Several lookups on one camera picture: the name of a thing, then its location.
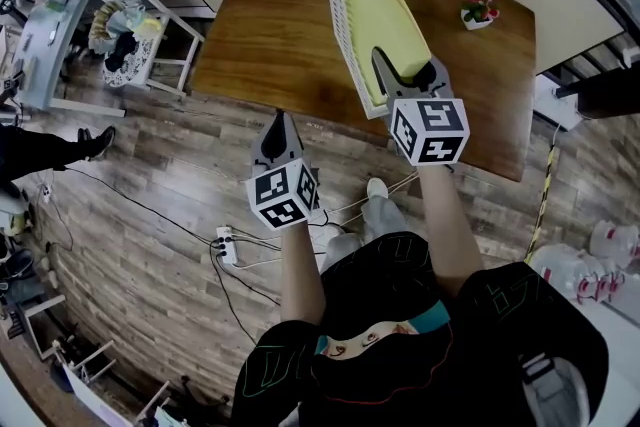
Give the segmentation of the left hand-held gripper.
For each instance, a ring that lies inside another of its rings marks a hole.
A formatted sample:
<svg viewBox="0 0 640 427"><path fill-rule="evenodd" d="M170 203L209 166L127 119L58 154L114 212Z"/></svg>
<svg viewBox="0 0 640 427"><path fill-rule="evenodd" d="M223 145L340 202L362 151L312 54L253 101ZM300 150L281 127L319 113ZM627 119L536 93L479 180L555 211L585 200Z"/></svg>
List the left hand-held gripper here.
<svg viewBox="0 0 640 427"><path fill-rule="evenodd" d="M319 208L318 183L306 160L301 158L303 152L293 118L280 110L252 144L254 164L274 163L279 156L282 163L288 162L245 182L251 211L271 231L309 221Z"/></svg>

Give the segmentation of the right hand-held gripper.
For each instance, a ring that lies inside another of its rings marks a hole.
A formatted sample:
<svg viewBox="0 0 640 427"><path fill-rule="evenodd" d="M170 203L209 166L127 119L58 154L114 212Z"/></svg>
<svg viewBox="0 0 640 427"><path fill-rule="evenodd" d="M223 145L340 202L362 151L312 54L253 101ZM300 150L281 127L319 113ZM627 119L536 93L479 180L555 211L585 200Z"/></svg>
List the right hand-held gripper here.
<svg viewBox="0 0 640 427"><path fill-rule="evenodd" d="M454 96L448 70L433 56L413 77L402 79L386 54L374 47L372 67L390 112L397 148L415 167L456 163L469 140L463 100Z"/></svg>

